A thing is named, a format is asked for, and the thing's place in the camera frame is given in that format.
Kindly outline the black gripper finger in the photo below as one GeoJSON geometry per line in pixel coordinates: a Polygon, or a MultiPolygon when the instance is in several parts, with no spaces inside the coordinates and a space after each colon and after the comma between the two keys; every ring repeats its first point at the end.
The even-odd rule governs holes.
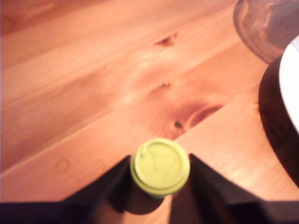
{"type": "Polygon", "coordinates": [[[68,205],[94,212],[105,201],[117,212],[124,212],[131,195],[131,156],[127,155],[106,173],[65,199],[68,205]]]}
{"type": "Polygon", "coordinates": [[[257,198],[189,154],[190,175],[172,199],[174,224],[255,224],[257,198]]]}

